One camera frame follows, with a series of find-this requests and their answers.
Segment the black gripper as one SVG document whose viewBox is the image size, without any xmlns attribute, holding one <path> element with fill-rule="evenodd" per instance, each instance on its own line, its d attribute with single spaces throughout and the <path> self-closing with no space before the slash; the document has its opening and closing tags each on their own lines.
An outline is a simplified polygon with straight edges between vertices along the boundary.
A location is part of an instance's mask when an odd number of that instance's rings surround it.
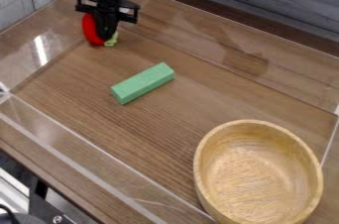
<svg viewBox="0 0 339 224">
<path fill-rule="evenodd" d="M 129 0 L 77 0 L 76 10 L 92 15 L 96 34 L 105 41 L 115 34 L 120 21 L 137 22 L 140 6 Z"/>
</svg>

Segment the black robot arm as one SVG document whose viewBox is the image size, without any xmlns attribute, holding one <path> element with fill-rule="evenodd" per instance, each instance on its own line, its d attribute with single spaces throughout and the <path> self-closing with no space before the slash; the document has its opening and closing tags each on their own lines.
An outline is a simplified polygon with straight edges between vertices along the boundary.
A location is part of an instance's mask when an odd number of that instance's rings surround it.
<svg viewBox="0 0 339 224">
<path fill-rule="evenodd" d="M 117 24 L 137 23 L 140 6 L 129 0 L 77 0 L 76 11 L 84 13 L 83 32 L 87 41 L 103 46 L 115 38 Z"/>
</svg>

